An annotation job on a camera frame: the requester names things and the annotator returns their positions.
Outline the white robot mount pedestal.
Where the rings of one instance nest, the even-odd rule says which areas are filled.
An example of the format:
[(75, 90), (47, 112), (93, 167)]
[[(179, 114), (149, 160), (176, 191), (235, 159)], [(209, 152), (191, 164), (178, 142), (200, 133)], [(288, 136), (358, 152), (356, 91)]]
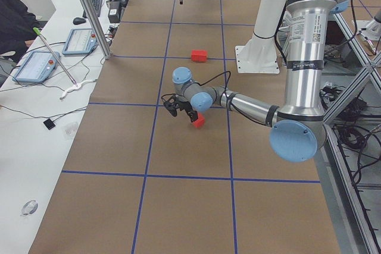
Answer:
[(261, 0), (252, 38), (236, 46), (238, 73), (279, 74), (275, 34), (286, 0)]

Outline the aluminium frame post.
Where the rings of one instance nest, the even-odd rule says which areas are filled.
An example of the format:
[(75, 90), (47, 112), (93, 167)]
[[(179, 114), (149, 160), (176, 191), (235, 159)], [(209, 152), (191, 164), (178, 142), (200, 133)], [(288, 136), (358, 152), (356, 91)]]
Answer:
[(86, 16), (90, 22), (90, 26), (93, 29), (98, 45), (104, 55), (105, 59), (109, 59), (111, 56), (111, 50), (108, 42), (105, 38), (104, 31), (102, 29), (101, 23), (98, 20), (95, 9), (93, 8), (91, 0), (80, 0), (80, 3), (86, 13)]

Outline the red block start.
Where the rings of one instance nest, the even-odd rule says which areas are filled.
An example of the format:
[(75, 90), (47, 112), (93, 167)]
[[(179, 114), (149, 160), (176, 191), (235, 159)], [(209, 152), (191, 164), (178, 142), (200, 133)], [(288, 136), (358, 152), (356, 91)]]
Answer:
[(200, 61), (200, 59), (199, 59), (200, 56), (201, 55), (199, 54), (199, 50), (194, 49), (191, 52), (190, 58), (191, 58), (192, 61), (199, 62)]

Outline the crumpled clear tape piece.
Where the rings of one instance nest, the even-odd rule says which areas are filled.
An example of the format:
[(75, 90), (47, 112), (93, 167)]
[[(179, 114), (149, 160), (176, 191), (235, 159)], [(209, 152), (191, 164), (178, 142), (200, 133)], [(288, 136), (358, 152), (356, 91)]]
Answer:
[(38, 209), (38, 206), (39, 205), (36, 200), (30, 200), (22, 206), (20, 215), (22, 217), (32, 215), (36, 212), (36, 210)]

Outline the near teach pendant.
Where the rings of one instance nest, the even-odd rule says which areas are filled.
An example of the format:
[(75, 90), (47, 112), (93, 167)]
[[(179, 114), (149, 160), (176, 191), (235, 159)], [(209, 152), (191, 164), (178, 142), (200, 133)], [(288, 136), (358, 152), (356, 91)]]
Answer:
[(16, 83), (41, 83), (56, 68), (57, 59), (48, 51), (34, 51), (22, 63), (13, 81)]

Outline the small black square pad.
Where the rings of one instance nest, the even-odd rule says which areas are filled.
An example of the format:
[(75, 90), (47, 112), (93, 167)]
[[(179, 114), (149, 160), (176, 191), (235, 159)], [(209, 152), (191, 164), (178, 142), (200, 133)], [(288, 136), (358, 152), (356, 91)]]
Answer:
[(52, 130), (56, 126), (50, 118), (46, 119), (43, 124), (48, 130)]

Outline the black computer mouse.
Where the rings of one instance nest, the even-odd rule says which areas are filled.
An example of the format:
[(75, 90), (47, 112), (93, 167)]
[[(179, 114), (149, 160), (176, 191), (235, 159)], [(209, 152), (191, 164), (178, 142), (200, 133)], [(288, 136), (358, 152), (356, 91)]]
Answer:
[(86, 19), (85, 18), (82, 18), (82, 17), (75, 17), (73, 19), (73, 24), (74, 25), (80, 25), (80, 24), (84, 24), (86, 22)]

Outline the red block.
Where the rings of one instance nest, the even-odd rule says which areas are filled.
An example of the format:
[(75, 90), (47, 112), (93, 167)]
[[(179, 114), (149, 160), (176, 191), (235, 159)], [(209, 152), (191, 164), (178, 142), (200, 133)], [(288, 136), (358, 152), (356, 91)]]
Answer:
[(199, 62), (205, 62), (208, 58), (208, 52), (206, 50), (199, 50), (198, 51), (198, 61)]
[(201, 128), (205, 124), (205, 117), (198, 113), (198, 118), (192, 123), (195, 128)]

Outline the far teach pendant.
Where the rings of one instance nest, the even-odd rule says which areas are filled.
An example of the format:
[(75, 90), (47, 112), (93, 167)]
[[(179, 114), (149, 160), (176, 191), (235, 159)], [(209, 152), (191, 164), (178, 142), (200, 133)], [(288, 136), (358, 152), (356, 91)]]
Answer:
[(97, 44), (97, 39), (92, 29), (71, 29), (62, 54), (68, 57), (87, 55)]

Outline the aluminium frame rack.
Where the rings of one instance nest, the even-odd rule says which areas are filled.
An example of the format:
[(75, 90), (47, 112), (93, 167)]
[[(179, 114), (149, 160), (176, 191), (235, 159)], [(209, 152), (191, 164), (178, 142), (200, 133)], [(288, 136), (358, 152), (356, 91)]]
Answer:
[(319, 102), (326, 142), (314, 162), (339, 253), (380, 252), (380, 41), (366, 36), (375, 8), (334, 15)]

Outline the black keyboard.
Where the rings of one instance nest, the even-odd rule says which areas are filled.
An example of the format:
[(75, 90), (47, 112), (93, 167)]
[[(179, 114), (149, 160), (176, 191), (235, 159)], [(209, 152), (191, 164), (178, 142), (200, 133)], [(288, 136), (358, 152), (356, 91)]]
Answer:
[(95, 13), (99, 17), (101, 15), (103, 0), (91, 0), (91, 1), (92, 1), (93, 8), (95, 10)]

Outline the metal rod green tip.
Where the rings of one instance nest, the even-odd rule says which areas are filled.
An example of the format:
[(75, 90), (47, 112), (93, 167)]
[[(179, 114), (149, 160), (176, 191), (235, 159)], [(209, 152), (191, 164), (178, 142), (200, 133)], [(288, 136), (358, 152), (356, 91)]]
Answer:
[(59, 66), (63, 69), (63, 71), (66, 73), (66, 75), (69, 77), (70, 81), (74, 84), (74, 86), (77, 86), (77, 81), (75, 81), (74, 77), (69, 73), (68, 69), (65, 68), (63, 63), (61, 62), (59, 56), (56, 55), (55, 51), (51, 48), (49, 43), (46, 41), (45, 37), (41, 34), (39, 28), (34, 27), (33, 31), (36, 33), (36, 35), (40, 38), (40, 40), (44, 43), (48, 51), (53, 55), (53, 57), (56, 59)]

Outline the clear plastic bag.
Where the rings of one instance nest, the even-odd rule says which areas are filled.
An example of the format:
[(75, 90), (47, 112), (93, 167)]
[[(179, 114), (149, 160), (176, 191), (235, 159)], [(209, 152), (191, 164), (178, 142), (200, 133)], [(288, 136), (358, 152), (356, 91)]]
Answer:
[(77, 121), (70, 122), (64, 125), (61, 129), (63, 136), (66, 140), (74, 139), (79, 128), (79, 123)]

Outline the teach pendant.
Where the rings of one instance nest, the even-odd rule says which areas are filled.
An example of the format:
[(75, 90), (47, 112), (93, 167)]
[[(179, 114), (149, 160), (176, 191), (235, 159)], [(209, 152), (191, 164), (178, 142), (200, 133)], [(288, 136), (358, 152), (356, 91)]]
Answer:
[(16, 83), (41, 83), (56, 68), (57, 59), (48, 51), (34, 51), (22, 63), (13, 81)]
[(92, 29), (71, 29), (62, 54), (68, 57), (87, 55), (97, 44), (97, 39)]

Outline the black box with label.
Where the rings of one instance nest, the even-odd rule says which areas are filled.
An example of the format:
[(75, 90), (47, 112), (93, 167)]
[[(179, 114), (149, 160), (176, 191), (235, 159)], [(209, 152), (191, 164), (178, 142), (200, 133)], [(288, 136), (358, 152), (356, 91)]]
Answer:
[(111, 1), (108, 4), (108, 19), (110, 23), (119, 23), (120, 22), (120, 2)]

